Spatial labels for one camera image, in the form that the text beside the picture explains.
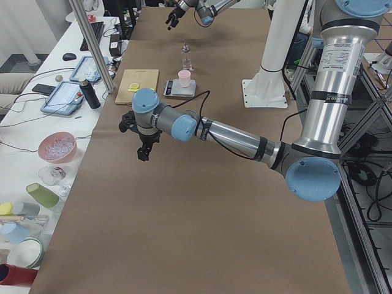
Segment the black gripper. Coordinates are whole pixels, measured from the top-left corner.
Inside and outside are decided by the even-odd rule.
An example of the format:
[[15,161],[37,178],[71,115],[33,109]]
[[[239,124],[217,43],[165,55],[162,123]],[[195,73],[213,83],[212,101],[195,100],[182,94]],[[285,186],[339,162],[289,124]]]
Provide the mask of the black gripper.
[[182,18],[185,13],[186,13],[186,10],[184,10],[182,7],[176,7],[175,9],[173,9],[169,13],[168,18],[165,22],[165,24],[168,25],[167,29],[171,30],[171,29],[175,28],[177,26],[177,24],[179,23],[179,19]]
[[137,157],[139,160],[149,161],[149,154],[153,148],[153,144],[160,141],[161,131],[152,127],[142,127],[136,122],[136,117],[133,111],[128,111],[122,116],[119,123],[119,130],[125,133],[127,130],[138,134],[142,142],[141,148],[137,149]]

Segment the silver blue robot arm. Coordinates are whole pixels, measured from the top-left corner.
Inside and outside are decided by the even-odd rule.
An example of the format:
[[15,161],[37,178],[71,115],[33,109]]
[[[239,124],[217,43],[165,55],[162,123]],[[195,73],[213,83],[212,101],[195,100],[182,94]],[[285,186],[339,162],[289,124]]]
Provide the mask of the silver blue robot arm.
[[379,33],[390,1],[317,1],[315,40],[323,52],[300,137],[293,143],[270,141],[213,120],[201,113],[180,111],[162,103],[148,88],[138,90],[132,110],[123,115],[121,132],[138,134],[138,158],[149,159],[161,133],[187,142],[192,137],[214,141],[243,159],[264,162],[280,173],[298,198],[309,202],[332,197],[341,184],[337,145],[352,101],[365,46]]
[[185,13],[194,8],[194,17],[198,15],[200,21],[196,20],[199,26],[207,28],[210,26],[215,17],[221,12],[227,10],[231,6],[235,5],[239,1],[237,0],[223,0],[219,1],[216,5],[206,6],[206,1],[198,0],[185,0],[185,1],[174,1],[175,8],[169,13],[165,24],[168,25],[168,30],[175,28],[179,20],[185,15]]

